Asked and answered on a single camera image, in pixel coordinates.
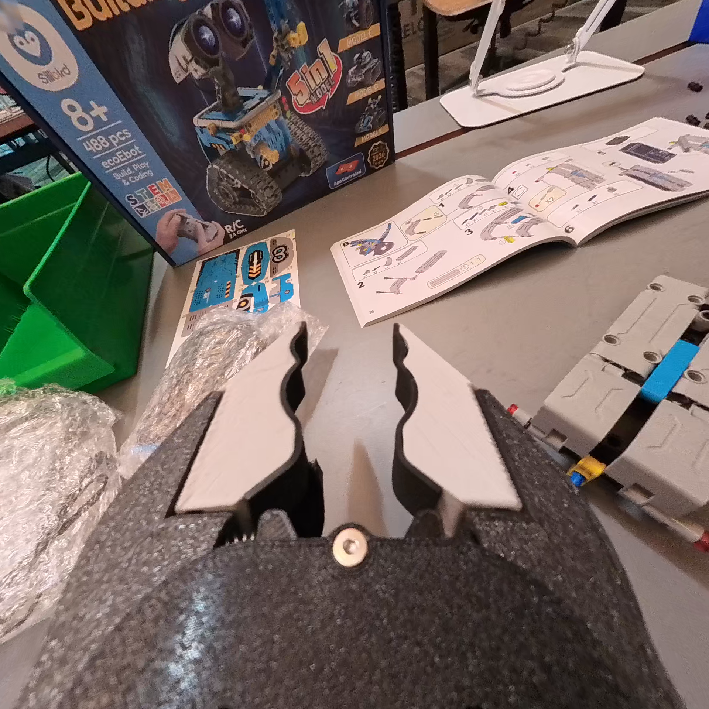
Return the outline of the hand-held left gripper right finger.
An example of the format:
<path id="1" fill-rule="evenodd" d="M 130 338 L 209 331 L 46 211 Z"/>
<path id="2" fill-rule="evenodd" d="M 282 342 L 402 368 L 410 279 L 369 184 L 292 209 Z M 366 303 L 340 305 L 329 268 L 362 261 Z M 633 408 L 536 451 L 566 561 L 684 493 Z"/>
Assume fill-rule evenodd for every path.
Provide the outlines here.
<path id="1" fill-rule="evenodd" d="M 470 510 L 522 509 L 477 391 L 403 325 L 393 327 L 395 428 L 392 486 L 413 517 L 434 513 L 446 537 Z"/>

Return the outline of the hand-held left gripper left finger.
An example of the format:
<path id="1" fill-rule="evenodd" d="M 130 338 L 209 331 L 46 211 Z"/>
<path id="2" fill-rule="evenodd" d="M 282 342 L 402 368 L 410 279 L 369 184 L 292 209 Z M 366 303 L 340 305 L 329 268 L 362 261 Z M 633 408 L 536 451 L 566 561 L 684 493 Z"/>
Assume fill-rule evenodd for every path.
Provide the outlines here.
<path id="1" fill-rule="evenodd" d="M 169 516 L 226 512 L 252 532 L 268 510 L 308 531 L 308 458 L 296 412 L 306 394 L 306 323 L 296 323 L 226 383 Z"/>

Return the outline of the grey brick robot chassis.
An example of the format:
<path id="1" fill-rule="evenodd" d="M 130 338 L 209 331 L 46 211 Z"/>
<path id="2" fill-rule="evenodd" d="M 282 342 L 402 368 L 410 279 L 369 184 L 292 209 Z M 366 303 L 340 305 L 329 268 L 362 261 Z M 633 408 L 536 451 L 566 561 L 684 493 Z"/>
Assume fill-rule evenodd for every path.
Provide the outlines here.
<path id="1" fill-rule="evenodd" d="M 708 289 L 657 276 L 534 415 L 508 412 L 573 460 L 577 488 L 604 478 L 628 506 L 700 552 L 708 530 Z"/>

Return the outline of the grey desk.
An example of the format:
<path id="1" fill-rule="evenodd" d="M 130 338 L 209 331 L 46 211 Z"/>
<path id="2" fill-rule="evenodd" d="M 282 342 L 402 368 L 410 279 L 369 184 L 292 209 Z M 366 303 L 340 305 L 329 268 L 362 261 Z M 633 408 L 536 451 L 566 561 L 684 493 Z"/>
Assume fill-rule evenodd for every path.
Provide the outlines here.
<path id="1" fill-rule="evenodd" d="M 652 279 L 708 284 L 708 200 L 537 245 L 360 328 L 331 246 L 465 173 L 685 123 L 708 49 L 637 82 L 424 150 L 296 217 L 301 305 L 328 327 L 302 368 L 324 521 L 241 532 L 169 516 L 219 393 L 109 506 L 71 573 L 17 708 L 707 708 L 708 555 L 610 517 L 508 412 L 536 408 Z M 446 537 L 392 486 L 393 327 L 463 374 L 522 501 Z"/>
<path id="2" fill-rule="evenodd" d="M 586 48 L 613 58 L 648 65 L 693 45 L 690 40 L 703 1 L 679 1 L 645 16 L 595 34 Z M 398 159 L 464 135 L 441 106 L 439 98 L 394 115 L 395 156 Z"/>

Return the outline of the bubble wrap bag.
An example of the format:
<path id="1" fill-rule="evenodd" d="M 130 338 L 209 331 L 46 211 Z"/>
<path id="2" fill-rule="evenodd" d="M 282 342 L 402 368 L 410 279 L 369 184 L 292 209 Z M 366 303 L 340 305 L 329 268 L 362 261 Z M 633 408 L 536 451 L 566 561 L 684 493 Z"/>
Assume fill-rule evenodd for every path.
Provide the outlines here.
<path id="1" fill-rule="evenodd" d="M 300 322 L 307 325 L 308 354 L 312 354 L 328 326 L 290 301 L 264 314 L 218 308 L 201 318 L 172 356 L 121 446 L 121 477 L 127 480 L 135 474 L 208 394 L 221 391 L 231 377 Z"/>
<path id="2" fill-rule="evenodd" d="M 100 398 L 1 380 L 1 642 L 51 616 L 88 537 L 120 490 Z"/>

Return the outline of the blue sticker sheet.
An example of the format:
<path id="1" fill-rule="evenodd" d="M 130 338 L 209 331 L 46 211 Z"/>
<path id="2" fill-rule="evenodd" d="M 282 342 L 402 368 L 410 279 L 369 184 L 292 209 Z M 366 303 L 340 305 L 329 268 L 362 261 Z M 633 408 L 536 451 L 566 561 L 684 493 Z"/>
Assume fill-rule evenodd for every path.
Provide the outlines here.
<path id="1" fill-rule="evenodd" d="M 294 230 L 199 260 L 166 364 L 208 314 L 258 315 L 284 303 L 301 305 Z"/>

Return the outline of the open instruction booklet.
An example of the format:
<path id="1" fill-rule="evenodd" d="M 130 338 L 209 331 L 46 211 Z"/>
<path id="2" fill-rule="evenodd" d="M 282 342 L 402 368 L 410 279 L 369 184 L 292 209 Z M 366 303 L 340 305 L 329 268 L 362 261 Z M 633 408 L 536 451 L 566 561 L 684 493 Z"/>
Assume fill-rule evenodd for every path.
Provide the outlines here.
<path id="1" fill-rule="evenodd" d="M 708 195 L 708 129 L 652 118 L 465 174 L 332 245 L 361 327 L 426 304 L 517 253 L 578 247 L 612 226 Z"/>

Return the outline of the green plastic bin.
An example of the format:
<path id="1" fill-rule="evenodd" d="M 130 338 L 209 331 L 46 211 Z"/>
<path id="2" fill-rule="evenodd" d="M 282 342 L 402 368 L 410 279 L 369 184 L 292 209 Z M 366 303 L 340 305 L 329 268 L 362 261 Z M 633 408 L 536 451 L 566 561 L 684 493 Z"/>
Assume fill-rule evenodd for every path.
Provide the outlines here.
<path id="1" fill-rule="evenodd" d="M 88 184 L 75 173 L 1 205 L 1 349 L 30 305 L 24 284 Z"/>
<path id="2" fill-rule="evenodd" d="M 153 256 L 89 183 L 24 284 L 30 305 L 1 349 L 1 379 L 93 394 L 132 377 Z"/>

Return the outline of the robot kit box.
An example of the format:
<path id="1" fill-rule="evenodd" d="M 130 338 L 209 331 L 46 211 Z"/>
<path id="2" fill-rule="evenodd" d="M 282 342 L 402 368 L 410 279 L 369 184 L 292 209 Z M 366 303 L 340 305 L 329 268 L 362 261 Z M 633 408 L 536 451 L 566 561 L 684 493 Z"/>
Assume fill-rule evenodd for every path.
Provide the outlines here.
<path id="1" fill-rule="evenodd" d="M 171 265 L 394 161 L 383 1 L 2 1 L 1 82 Z"/>

